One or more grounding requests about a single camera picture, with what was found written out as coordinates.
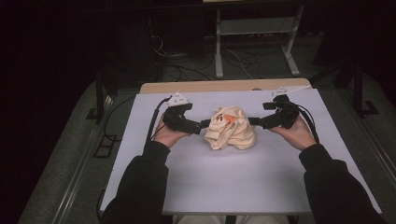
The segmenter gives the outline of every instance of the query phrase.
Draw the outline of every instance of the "person's right hand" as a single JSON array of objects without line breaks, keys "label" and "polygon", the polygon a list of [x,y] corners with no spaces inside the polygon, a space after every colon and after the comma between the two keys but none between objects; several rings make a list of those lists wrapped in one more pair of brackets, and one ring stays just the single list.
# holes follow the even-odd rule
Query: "person's right hand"
[{"label": "person's right hand", "polygon": [[301,151],[317,143],[305,121],[300,116],[297,117],[293,126],[289,129],[275,127],[269,129],[269,131],[280,134],[292,147]]}]

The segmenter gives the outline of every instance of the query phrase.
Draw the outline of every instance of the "beige cloth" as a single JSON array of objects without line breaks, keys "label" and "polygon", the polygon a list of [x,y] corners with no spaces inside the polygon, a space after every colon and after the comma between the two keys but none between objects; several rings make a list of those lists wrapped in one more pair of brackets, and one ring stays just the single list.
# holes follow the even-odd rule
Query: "beige cloth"
[{"label": "beige cloth", "polygon": [[213,149],[233,145],[239,149],[254,146],[256,135],[254,127],[248,122],[245,112],[236,105],[219,107],[206,129],[205,140]]}]

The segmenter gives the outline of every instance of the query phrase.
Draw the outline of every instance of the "hand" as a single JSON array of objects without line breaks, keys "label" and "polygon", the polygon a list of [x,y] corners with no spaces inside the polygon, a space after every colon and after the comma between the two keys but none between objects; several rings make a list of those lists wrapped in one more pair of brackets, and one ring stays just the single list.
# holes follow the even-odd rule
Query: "hand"
[{"label": "hand", "polygon": [[165,123],[163,123],[163,116],[157,125],[153,141],[160,142],[171,148],[180,138],[190,136],[190,133],[175,132],[170,130]]},{"label": "hand", "polygon": [[279,133],[292,147],[301,151],[317,143],[305,121],[300,116],[297,117],[293,126],[289,129],[275,127],[269,130],[273,133]]}]

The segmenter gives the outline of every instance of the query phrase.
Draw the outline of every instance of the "person's left hand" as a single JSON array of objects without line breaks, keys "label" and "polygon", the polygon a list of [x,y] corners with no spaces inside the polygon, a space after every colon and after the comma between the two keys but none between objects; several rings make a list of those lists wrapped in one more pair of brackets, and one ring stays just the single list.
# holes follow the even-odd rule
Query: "person's left hand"
[{"label": "person's left hand", "polygon": [[157,125],[153,141],[160,142],[171,148],[180,138],[190,136],[190,133],[175,132],[170,130],[165,123],[163,123],[163,115]]}]

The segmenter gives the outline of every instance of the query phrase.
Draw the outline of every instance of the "white surface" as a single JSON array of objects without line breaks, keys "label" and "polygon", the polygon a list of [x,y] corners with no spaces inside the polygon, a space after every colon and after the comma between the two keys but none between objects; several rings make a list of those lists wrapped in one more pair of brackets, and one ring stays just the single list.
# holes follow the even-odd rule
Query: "white surface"
[{"label": "white surface", "polygon": [[[142,153],[155,107],[170,94],[173,93],[136,96],[101,210],[115,197],[130,160]],[[248,117],[263,118],[274,113],[262,108],[262,103],[273,100],[271,91],[183,94],[193,103],[192,110],[187,111],[185,116],[195,121],[210,119],[219,106],[238,105]],[[311,112],[321,144],[333,158],[347,163],[349,172],[363,184],[375,209],[380,212],[318,91],[297,91],[289,94],[289,98]],[[233,146],[213,150],[204,139],[205,130],[200,135],[178,141],[166,162],[170,172],[163,211],[170,214],[309,213],[299,151],[275,133],[261,127],[256,127],[255,131],[256,145],[246,150]]]}]

